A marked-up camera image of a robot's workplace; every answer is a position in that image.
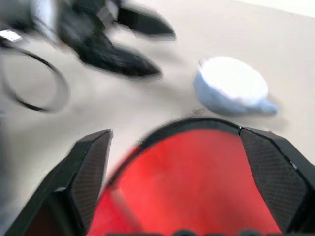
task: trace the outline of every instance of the red object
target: red object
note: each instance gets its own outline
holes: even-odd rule
[[[280,233],[238,135],[196,128],[136,147],[105,187],[88,236],[182,229]]]

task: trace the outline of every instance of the black cable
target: black cable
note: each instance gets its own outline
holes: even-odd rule
[[[51,69],[53,71],[53,73],[55,75],[55,80],[56,80],[56,85],[57,85],[57,93],[56,93],[56,96],[55,96],[53,103],[50,106],[38,107],[38,106],[34,106],[34,105],[26,102],[19,95],[17,95],[16,92],[9,85],[8,81],[6,80],[4,73],[2,73],[3,87],[4,87],[7,95],[12,100],[16,101],[17,103],[21,104],[22,106],[24,106],[26,108],[29,108],[33,111],[39,111],[39,112],[56,112],[58,110],[61,110],[65,106],[65,104],[69,100],[69,89],[68,89],[68,85],[67,85],[65,78],[63,77],[62,73],[57,68],[55,68],[48,61],[37,56],[36,54],[33,54],[29,51],[26,51],[24,49],[17,48],[15,46],[13,46],[13,44],[4,37],[0,37],[0,49],[15,51],[15,52],[18,52],[22,55],[26,55],[28,57],[31,57],[31,58],[43,63],[44,65],[46,65],[49,69]]]

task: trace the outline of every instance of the floor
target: floor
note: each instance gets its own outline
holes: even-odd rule
[[[162,79],[125,80],[83,66],[67,48],[56,49],[33,39],[25,44],[65,75],[71,101],[62,112],[41,114],[4,100],[10,164],[21,206],[81,137],[113,130],[110,171],[143,135],[201,108],[192,80],[204,57],[229,56],[251,65],[265,77],[271,99],[281,107],[276,117],[224,119],[272,130],[315,163],[314,18],[231,0],[137,2],[162,14],[176,30],[177,41],[153,43],[122,29],[113,34],[113,40],[142,51],[162,67]],[[13,86],[29,101],[45,104],[53,96],[52,76],[43,66],[11,55],[2,60]]]

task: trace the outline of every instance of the black robotic claw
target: black robotic claw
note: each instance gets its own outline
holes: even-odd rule
[[[100,4],[92,5],[91,8],[86,0],[79,0],[66,9],[60,20],[60,39],[77,52],[83,63],[130,77],[160,74],[160,69],[140,53],[112,45],[104,32],[115,23],[149,37],[174,38],[174,31],[161,18],[153,16],[153,13],[122,7],[120,1],[105,2],[111,2],[117,7],[116,17],[108,5],[105,4],[101,10]]]

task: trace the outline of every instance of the white wall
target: white wall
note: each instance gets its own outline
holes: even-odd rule
[[[238,1],[276,8],[300,15],[315,17],[315,0],[238,0]]]

